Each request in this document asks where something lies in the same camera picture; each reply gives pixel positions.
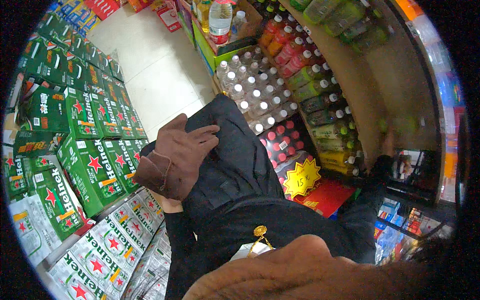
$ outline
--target yellow price tag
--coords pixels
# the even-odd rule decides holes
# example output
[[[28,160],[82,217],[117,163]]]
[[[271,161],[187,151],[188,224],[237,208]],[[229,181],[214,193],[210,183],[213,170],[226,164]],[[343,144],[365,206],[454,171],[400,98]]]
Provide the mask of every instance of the yellow price tag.
[[[314,184],[321,178],[318,171],[318,167],[315,163],[315,158],[312,161],[305,159],[303,164],[295,163],[295,170],[287,172],[287,180],[283,182],[283,185],[287,188],[285,193],[292,195],[292,198],[296,195],[305,196],[305,192],[308,189],[313,188]]]

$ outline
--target heineken beer case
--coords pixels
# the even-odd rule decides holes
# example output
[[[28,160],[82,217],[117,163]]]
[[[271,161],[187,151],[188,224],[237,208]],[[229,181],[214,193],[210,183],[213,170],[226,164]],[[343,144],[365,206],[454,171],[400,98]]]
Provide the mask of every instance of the heineken beer case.
[[[108,298],[99,283],[70,252],[60,258],[48,274],[65,292],[65,299],[106,300]]]
[[[67,104],[71,136],[76,140],[93,140],[100,137],[97,130],[90,94],[66,88],[63,92]]]
[[[33,182],[50,224],[61,241],[84,225],[66,189],[61,170],[53,168],[37,172],[33,175]]]
[[[57,157],[87,217],[99,214],[125,194],[100,140],[76,141],[69,136]]]

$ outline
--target juice bottle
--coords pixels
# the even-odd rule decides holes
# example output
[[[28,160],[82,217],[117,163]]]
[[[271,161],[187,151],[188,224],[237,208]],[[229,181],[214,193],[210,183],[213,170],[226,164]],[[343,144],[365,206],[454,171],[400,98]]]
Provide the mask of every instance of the juice bottle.
[[[301,37],[296,37],[294,40],[289,41],[283,46],[282,51],[275,57],[275,62],[279,66],[285,66],[290,59],[302,53],[303,40]]]
[[[277,55],[277,53],[283,48],[283,45],[285,45],[292,37],[292,27],[290,26],[285,26],[282,30],[277,31],[272,42],[268,45],[268,53],[271,56]]]
[[[302,12],[312,0],[290,0],[290,5],[297,11]]]
[[[344,0],[313,0],[303,11],[303,17],[310,23],[318,24]]]
[[[263,47],[267,47],[268,44],[270,44],[270,42],[272,41],[275,33],[277,33],[277,31],[282,27],[282,25],[282,17],[279,15],[276,15],[275,18],[268,21],[265,26],[264,33],[258,39],[258,44]]]
[[[293,93],[293,98],[296,99],[298,102],[301,102],[305,99],[310,99],[328,91],[329,88],[327,80],[313,80],[296,90]]]
[[[289,78],[296,72],[300,71],[300,69],[306,66],[310,61],[311,56],[312,53],[308,50],[293,56],[292,59],[290,59],[290,61],[281,70],[283,78]]]

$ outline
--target beverage bottle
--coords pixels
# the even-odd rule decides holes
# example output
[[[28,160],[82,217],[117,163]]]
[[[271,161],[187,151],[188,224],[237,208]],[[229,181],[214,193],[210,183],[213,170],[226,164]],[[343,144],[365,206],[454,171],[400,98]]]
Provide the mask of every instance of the beverage bottle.
[[[251,52],[245,52],[241,59],[240,59],[240,62],[244,65],[244,66],[250,66],[252,64],[252,53]]]
[[[310,23],[318,24],[345,0],[313,0],[303,11],[303,17]]]
[[[216,76],[218,77],[218,80],[221,82],[223,78],[227,75],[228,71],[230,68],[228,67],[228,63],[224,60],[220,62],[218,67],[216,68]]]
[[[269,129],[273,126],[273,124],[275,124],[275,119],[271,114],[264,114],[258,119],[258,121],[264,127],[264,130]]]
[[[263,115],[268,111],[268,104],[264,101],[255,104],[249,111],[248,115],[252,119],[256,119],[257,117]]]
[[[243,90],[245,91],[245,93],[251,92],[255,89],[255,86],[256,86],[255,77],[250,76],[249,78],[244,80],[241,84],[243,86]]]
[[[327,80],[313,80],[296,90],[293,93],[293,97],[297,100],[297,102],[301,102],[305,99],[310,99],[328,91],[330,91],[330,89]]]
[[[240,67],[241,67],[241,62],[240,58],[238,55],[234,55],[232,57],[232,60],[228,64],[228,67],[230,68],[230,71],[236,72]]]
[[[320,126],[324,124],[335,123],[338,119],[343,118],[344,113],[342,110],[318,110],[307,116],[307,122],[312,126]]]
[[[292,37],[292,27],[290,26],[285,26],[282,30],[277,31],[272,42],[268,45],[268,53],[271,56],[277,55],[277,53],[283,48],[283,45],[285,45]]]
[[[241,84],[236,84],[234,85],[232,92],[230,93],[230,98],[234,101],[243,100],[244,95],[245,93]]]
[[[275,33],[282,28],[282,25],[282,17],[279,15],[276,15],[275,18],[269,20],[265,25],[264,33],[258,39],[258,44],[266,48],[272,41]]]
[[[293,56],[299,55],[303,52],[302,45],[303,40],[301,37],[296,37],[295,39],[289,41],[285,44],[285,46],[283,46],[282,51],[280,51],[280,53],[275,56],[275,62],[279,66],[285,66]]]
[[[228,42],[228,33],[232,22],[231,0],[216,0],[208,14],[209,37],[216,45]]]
[[[291,89],[296,91],[310,81],[317,79],[319,73],[319,65],[305,66],[288,79],[288,85]]]
[[[258,67],[258,63],[257,63],[257,62],[252,62],[252,63],[250,64],[250,67],[248,67],[247,72],[248,72],[248,74],[249,74],[250,76],[255,76],[255,75],[258,75],[258,71],[259,71],[259,70],[260,70],[260,69],[259,69],[259,67]]]
[[[239,31],[245,23],[247,23],[247,19],[245,19],[245,12],[238,11],[232,20],[232,34],[230,35],[230,43],[238,40]]]
[[[290,61],[281,70],[283,78],[289,78],[296,72],[300,71],[300,69],[306,66],[310,61],[309,58],[311,56],[312,53],[308,50],[293,56],[292,59],[290,59]]]
[[[292,103],[290,101],[287,101],[282,105],[282,108],[287,111],[288,116],[291,116],[297,111],[299,106],[297,103]]]
[[[197,6],[197,19],[198,23],[202,26],[202,31],[208,32],[208,13],[212,2],[210,0],[202,0],[202,2]]]
[[[302,12],[312,0],[290,0],[290,5],[297,11]]]

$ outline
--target gloved hand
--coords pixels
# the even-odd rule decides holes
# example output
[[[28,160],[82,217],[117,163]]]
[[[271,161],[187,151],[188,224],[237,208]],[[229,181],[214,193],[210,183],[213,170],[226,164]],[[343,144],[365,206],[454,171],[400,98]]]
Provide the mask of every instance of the gloved hand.
[[[140,158],[133,177],[154,192],[184,200],[198,180],[198,169],[207,154],[218,145],[217,125],[185,132],[187,115],[180,114],[160,128],[155,150]]]

